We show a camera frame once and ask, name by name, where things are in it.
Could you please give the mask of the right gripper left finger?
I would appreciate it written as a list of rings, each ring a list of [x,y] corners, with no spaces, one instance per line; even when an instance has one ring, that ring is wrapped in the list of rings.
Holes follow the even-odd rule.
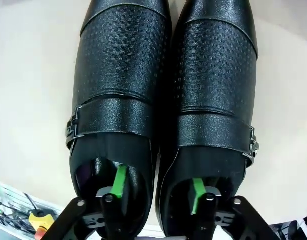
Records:
[[[103,240],[128,240],[128,201],[128,167],[120,165],[113,186],[100,189],[91,199],[74,198],[47,231],[47,239],[87,240],[97,232]]]

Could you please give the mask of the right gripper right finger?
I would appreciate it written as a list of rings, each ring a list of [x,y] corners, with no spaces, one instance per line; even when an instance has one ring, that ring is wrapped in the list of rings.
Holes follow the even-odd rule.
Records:
[[[220,227],[233,240],[278,240],[279,236],[243,196],[224,198],[201,178],[191,185],[192,240],[211,240]]]

